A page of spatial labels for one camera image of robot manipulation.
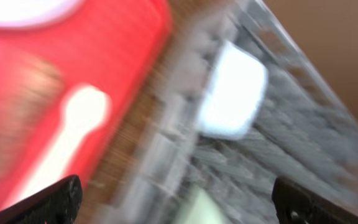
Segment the brown carrot-shaped food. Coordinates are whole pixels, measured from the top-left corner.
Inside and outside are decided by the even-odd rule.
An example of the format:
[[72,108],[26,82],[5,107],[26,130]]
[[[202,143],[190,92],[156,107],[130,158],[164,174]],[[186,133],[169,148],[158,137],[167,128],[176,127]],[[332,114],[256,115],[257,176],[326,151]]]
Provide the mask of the brown carrot-shaped food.
[[11,73],[0,96],[0,178],[14,167],[36,124],[65,87],[58,68],[36,57],[22,58]]

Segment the light blue plate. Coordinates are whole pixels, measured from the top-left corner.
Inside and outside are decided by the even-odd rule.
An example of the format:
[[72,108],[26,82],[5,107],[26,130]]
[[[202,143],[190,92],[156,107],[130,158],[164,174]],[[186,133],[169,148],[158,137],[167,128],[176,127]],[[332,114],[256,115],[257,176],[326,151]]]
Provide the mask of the light blue plate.
[[74,13],[85,0],[0,0],[0,28],[50,24]]

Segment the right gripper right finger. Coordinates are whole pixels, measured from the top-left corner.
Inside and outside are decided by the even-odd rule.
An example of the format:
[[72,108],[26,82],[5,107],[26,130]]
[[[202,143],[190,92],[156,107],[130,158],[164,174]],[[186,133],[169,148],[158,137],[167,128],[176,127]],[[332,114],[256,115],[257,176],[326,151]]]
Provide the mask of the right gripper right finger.
[[358,216],[285,177],[277,177],[272,201],[280,224],[358,224]]

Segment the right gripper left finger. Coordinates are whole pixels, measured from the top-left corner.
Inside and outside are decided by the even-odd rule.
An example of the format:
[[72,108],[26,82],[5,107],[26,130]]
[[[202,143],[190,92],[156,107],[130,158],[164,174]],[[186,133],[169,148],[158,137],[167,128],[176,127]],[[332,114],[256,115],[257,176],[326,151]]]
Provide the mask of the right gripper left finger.
[[0,211],[0,224],[73,224],[83,199],[77,175],[69,175]]

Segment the light blue bowl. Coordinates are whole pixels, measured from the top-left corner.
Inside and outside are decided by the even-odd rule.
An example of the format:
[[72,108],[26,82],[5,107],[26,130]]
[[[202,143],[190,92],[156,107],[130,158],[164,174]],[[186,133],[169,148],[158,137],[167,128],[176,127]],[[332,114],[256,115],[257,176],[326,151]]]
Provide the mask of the light blue bowl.
[[200,134],[216,139],[241,139],[259,112],[268,83],[269,71],[259,59],[225,41],[200,106]]

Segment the white plastic spoon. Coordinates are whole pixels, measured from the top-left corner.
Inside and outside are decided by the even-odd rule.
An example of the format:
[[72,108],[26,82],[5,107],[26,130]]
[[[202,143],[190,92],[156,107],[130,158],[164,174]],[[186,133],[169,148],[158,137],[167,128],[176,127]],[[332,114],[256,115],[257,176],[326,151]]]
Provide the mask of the white plastic spoon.
[[60,103],[58,128],[18,188],[4,203],[14,205],[63,178],[87,135],[102,126],[111,110],[110,97],[93,85],[80,84]]

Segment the mint green bowl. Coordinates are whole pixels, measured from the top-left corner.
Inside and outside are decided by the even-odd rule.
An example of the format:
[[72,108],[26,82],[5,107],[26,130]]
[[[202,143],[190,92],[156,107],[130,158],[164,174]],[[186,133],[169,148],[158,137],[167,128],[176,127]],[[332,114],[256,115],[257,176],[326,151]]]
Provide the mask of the mint green bowl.
[[219,205],[201,187],[194,185],[172,221],[173,224],[228,224]]

